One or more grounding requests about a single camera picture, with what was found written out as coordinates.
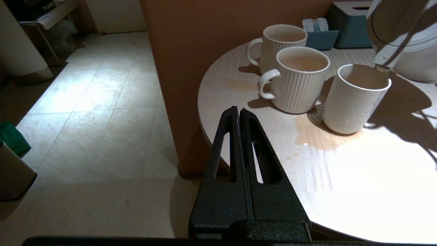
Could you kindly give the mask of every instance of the round table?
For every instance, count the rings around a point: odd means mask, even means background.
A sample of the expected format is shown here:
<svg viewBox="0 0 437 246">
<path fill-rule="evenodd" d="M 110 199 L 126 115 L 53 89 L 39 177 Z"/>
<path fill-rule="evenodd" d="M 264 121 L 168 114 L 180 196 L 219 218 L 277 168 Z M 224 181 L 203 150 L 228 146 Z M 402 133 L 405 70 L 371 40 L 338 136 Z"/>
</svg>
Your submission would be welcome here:
<svg viewBox="0 0 437 246">
<path fill-rule="evenodd" d="M 312 222 L 371 241 L 436 244 L 436 85 L 391 73 L 392 87 L 365 127 L 339 136 L 321 120 L 323 103 L 336 70 L 348 63 L 372 66 L 372 49 L 325 51 L 331 66 L 318 102 L 295 115 L 258 96 L 260 72 L 246 47 L 221 56 L 203 77 L 198 109 L 208 142 L 224 110 L 246 108 L 260 120 Z M 222 158 L 229 164 L 229 138 Z"/>
</svg>

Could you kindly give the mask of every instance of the ribbed ceramic mug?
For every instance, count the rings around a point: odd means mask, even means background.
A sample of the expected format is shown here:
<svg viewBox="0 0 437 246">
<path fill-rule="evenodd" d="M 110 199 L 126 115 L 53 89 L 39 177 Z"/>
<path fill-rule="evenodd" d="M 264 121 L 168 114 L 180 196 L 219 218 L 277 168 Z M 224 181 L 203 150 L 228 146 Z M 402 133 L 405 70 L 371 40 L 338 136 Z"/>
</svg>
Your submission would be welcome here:
<svg viewBox="0 0 437 246">
<path fill-rule="evenodd" d="M 308 34 L 302 28 L 292 25 L 273 25 L 263 31 L 263 37 L 252 40 L 247 46 L 246 53 L 249 62 L 260 67 L 260 72 L 264 74 L 270 69 L 275 68 L 276 54 L 283 48 L 306 45 Z M 260 63 L 250 57 L 250 48 L 257 44 L 261 45 Z"/>
<path fill-rule="evenodd" d="M 391 85 L 386 74 L 372 67 L 356 64 L 340 67 L 326 98 L 323 121 L 341 134 L 359 131 Z"/>
<path fill-rule="evenodd" d="M 280 110 L 305 113 L 315 105 L 329 65 L 329 58 L 318 50 L 308 47 L 282 49 L 276 55 L 276 68 L 259 79 L 258 94 L 271 99 Z M 263 92 L 270 79 L 271 91 Z"/>
</svg>

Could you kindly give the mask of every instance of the teal box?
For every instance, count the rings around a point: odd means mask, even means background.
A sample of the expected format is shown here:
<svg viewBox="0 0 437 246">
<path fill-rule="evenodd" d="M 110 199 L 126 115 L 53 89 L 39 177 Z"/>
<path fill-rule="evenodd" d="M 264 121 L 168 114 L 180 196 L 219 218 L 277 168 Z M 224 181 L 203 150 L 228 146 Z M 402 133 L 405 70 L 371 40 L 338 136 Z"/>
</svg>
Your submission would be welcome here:
<svg viewBox="0 0 437 246">
<path fill-rule="evenodd" d="M 338 30 L 324 32 L 308 32 L 306 47 L 316 50 L 329 50 L 334 47 L 337 39 Z"/>
<path fill-rule="evenodd" d="M 366 15 L 372 1 L 335 2 L 326 13 L 330 30 L 339 30 L 337 48 L 371 48 Z"/>
</svg>

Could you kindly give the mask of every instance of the mug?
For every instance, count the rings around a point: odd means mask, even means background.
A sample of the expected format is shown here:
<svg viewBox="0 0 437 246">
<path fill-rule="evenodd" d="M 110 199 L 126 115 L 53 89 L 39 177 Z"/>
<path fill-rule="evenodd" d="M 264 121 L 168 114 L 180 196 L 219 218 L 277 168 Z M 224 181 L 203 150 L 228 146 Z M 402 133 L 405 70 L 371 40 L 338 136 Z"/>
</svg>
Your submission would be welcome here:
<svg viewBox="0 0 437 246">
<path fill-rule="evenodd" d="M 276 54 L 283 48 L 305 46 L 308 34 L 302 28 L 292 25 L 273 25 L 263 31 L 263 37 L 250 41 L 246 48 L 247 59 L 252 65 L 259 66 L 264 74 L 276 66 Z M 261 45 L 260 63 L 250 57 L 250 48 L 257 43 Z"/>
<path fill-rule="evenodd" d="M 259 79 L 258 94 L 262 98 L 271 99 L 282 111 L 305 113 L 315 105 L 329 65 L 329 58 L 316 49 L 282 49 L 276 55 L 276 68 L 264 73 Z M 270 79 L 271 91 L 263 92 L 264 85 Z"/>
<path fill-rule="evenodd" d="M 340 134 L 359 131 L 391 85 L 386 74 L 372 67 L 357 64 L 340 67 L 326 98 L 323 121 Z"/>
</svg>

